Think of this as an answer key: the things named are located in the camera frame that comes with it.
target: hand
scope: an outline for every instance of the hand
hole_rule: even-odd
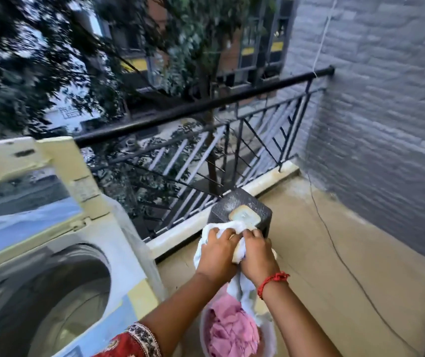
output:
[[[268,238],[264,239],[260,230],[251,232],[246,229],[242,234],[245,239],[245,258],[240,268],[258,288],[267,277],[280,272],[280,267],[272,252],[272,242]]]
[[[220,288],[237,272],[237,265],[232,263],[232,256],[241,236],[232,228],[224,230],[219,238],[218,232],[218,228],[209,231],[208,242],[201,247],[201,259],[196,273],[206,276]]]

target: gray brick wall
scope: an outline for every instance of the gray brick wall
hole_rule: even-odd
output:
[[[333,3],[297,1],[283,76],[311,70]],[[425,0],[338,0],[317,68],[330,64],[294,151],[312,181],[425,256]]]

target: top-load washing machine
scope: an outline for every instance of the top-load washing machine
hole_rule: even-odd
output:
[[[163,298],[72,138],[0,141],[0,357],[88,357]]]

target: pink cloth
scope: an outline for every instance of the pink cloth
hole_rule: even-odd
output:
[[[249,357],[257,353],[257,325],[240,302],[224,293],[210,308],[214,320],[209,330],[208,352],[212,357]]]

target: concrete floor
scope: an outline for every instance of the concrete floor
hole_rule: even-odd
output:
[[[313,188],[335,245],[386,321],[419,355],[425,353],[425,258]],[[313,205],[309,182],[288,179],[260,198],[273,211],[269,237],[288,282],[343,356],[415,356],[382,322],[335,254]],[[194,273],[196,242],[159,264],[173,293]],[[257,304],[259,311],[265,305]],[[287,356],[278,333],[277,356]],[[183,342],[202,356],[198,321]]]

